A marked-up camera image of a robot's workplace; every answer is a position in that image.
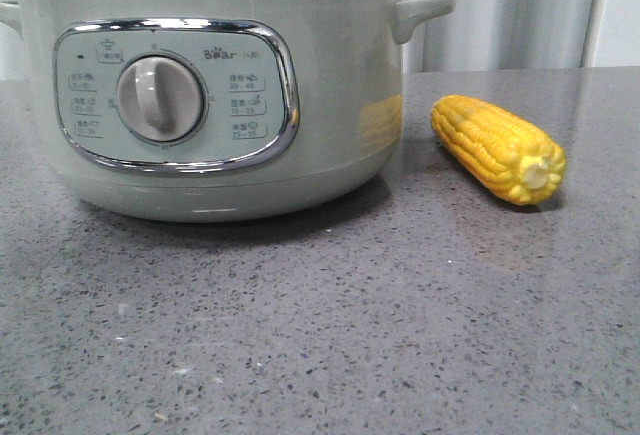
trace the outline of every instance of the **chrome trim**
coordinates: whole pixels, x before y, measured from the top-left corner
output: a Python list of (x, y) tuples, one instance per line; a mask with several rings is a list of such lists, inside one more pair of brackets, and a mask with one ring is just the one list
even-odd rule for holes
[[(280, 82), (282, 84), (282, 96), (285, 117), (280, 131), (276, 137), (263, 148), (243, 155), (241, 157), (207, 160), (190, 163), (173, 162), (144, 162), (119, 160), (105, 157), (91, 152), (73, 138), (62, 121), (60, 102), (58, 97), (58, 71), (57, 55), (62, 41), (73, 34), (87, 32), (131, 30), (198, 30), (216, 33), (236, 33), (251, 35), (265, 42), (272, 50), (278, 65)], [(68, 28), (55, 44), (53, 51), (54, 92), (56, 96), (56, 110), (58, 123), (67, 142), (85, 159), (98, 165), (114, 170), (123, 170), (135, 173), (148, 174), (193, 174), (221, 172), (253, 167), (263, 164), (282, 154), (298, 131), (300, 125), (300, 101), (298, 97), (298, 85), (293, 67), (293, 60), (289, 48), (284, 39), (271, 27), (251, 20), (217, 20), (203, 18), (148, 18), (148, 19), (124, 19), (124, 20), (96, 20), (73, 25)]]

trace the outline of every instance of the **cooker handle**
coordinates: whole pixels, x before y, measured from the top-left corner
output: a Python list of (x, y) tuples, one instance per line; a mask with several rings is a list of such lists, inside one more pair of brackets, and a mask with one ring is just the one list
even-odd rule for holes
[(0, 23), (10, 26), (18, 35), (22, 35), (20, 6), (18, 2), (0, 2)]
[(407, 43), (418, 25), (451, 13), (455, 4), (456, 0), (398, 0), (392, 25), (394, 42)]

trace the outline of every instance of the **rotary knob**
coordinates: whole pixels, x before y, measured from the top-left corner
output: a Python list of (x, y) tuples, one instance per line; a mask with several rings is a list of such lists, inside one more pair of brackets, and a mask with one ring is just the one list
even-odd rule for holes
[(171, 142), (200, 121), (204, 102), (198, 79), (181, 62), (163, 56), (133, 62), (118, 81), (120, 117), (152, 142)]

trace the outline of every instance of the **slow cooker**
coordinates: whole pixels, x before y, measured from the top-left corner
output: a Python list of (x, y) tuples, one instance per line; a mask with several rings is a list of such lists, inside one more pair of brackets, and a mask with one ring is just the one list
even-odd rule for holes
[(266, 217), (373, 177), (400, 45), (454, 0), (18, 0), (43, 150), (81, 198), (177, 222)]

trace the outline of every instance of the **corn cob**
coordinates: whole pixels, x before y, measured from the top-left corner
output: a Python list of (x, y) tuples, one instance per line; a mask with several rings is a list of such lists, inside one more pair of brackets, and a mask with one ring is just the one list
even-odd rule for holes
[(433, 106), (431, 126), (445, 148), (503, 200), (535, 205), (562, 182), (562, 147), (535, 125), (496, 105), (449, 95)]

